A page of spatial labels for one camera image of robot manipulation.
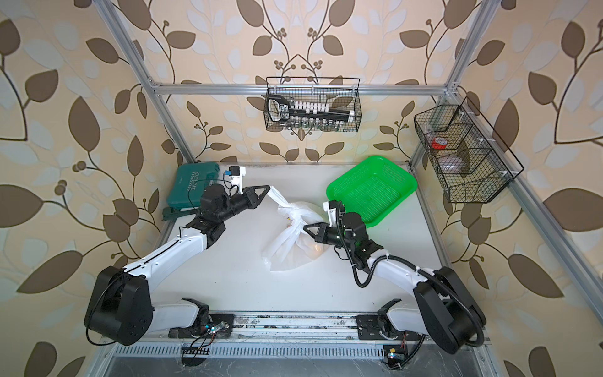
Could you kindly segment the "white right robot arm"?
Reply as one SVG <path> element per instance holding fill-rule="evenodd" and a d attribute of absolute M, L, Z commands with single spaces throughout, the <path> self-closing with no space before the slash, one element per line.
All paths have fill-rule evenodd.
<path fill-rule="evenodd" d="M 331 215 L 329 222 L 304 226 L 317 243 L 345 252 L 356 285 L 366 288 L 378 277 L 412 295 L 415 306 L 405 308 L 399 298 L 376 314 L 376 331 L 384 339 L 401 339 L 405 332 L 430 337 L 442 350 L 454 354 L 461 347 L 485 342 L 486 317 L 454 270 L 424 269 L 391 254 L 370 239 L 357 213 Z"/>

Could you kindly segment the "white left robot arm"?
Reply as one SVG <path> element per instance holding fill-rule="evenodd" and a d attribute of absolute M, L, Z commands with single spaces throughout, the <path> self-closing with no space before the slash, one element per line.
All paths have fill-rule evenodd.
<path fill-rule="evenodd" d="M 242 188 L 229 195 L 219 184 L 207 186 L 195 216 L 173 240 L 122 268 L 109 266 L 97 276 L 84 317 L 86 331 L 131 346 L 154 331 L 189 329 L 196 336 L 210 331 L 209 307 L 193 298 L 155 304 L 152 292 L 189 259 L 213 246 L 225 223 L 245 210 L 256 209 L 270 186 Z"/>

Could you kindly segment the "white printed plastic bag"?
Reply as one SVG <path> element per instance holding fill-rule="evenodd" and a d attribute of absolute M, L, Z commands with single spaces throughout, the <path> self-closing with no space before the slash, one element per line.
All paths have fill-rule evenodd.
<path fill-rule="evenodd" d="M 304 226 L 326 222 L 322 208 L 308 202 L 289 202 L 274 186 L 268 197 L 278 206 L 277 212 L 287 220 L 284 229 L 262 252 L 265 265 L 271 272 L 285 272 L 316 261 L 329 248 L 317 243 Z"/>

